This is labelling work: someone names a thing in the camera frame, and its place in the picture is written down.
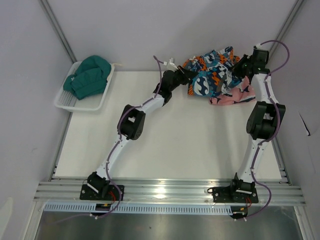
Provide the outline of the pink shark print shorts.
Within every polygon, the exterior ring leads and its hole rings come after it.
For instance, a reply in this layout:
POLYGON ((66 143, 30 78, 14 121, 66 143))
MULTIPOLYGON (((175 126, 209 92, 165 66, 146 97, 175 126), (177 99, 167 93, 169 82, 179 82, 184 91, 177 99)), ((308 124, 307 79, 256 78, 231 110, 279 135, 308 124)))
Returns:
POLYGON ((254 101, 256 95, 248 77, 245 77, 240 84, 233 87, 228 93, 211 97, 209 103, 217 106, 229 106, 254 101))

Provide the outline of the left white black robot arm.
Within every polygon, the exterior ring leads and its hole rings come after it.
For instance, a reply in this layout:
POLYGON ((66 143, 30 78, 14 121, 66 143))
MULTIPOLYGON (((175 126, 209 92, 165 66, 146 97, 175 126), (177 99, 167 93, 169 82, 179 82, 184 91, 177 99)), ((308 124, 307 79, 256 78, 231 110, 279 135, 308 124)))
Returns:
POLYGON ((108 196, 112 184, 110 170, 120 158, 126 145, 137 140, 143 132, 148 114, 162 108, 172 98, 172 92, 181 85, 187 85, 198 75, 197 72, 178 66, 176 70, 166 70, 157 84, 152 96, 140 105, 126 105, 117 124, 117 138, 106 159, 87 178, 87 186, 97 200, 108 196))

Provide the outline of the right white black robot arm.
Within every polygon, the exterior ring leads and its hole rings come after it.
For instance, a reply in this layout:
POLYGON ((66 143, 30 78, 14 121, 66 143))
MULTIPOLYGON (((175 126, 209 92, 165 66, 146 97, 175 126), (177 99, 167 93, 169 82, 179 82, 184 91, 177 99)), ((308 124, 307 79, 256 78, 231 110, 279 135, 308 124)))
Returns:
POLYGON ((286 107, 279 104, 271 85, 271 72, 266 68, 267 50, 253 49, 232 68, 237 77, 247 77, 255 93, 255 106, 247 120, 248 145, 239 170, 228 189, 228 196, 239 202, 255 191, 256 174, 266 147, 280 129, 286 107))

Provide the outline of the blue patterned shorts pile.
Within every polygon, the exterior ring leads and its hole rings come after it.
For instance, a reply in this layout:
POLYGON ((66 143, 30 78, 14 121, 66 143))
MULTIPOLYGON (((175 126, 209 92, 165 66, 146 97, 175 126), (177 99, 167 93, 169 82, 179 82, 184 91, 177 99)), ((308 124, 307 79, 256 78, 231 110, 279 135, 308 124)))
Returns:
POLYGON ((232 72, 232 67, 239 61, 240 57, 234 55, 232 46, 192 56, 182 66, 197 73, 188 84, 188 94, 208 98, 229 94, 244 80, 232 72))

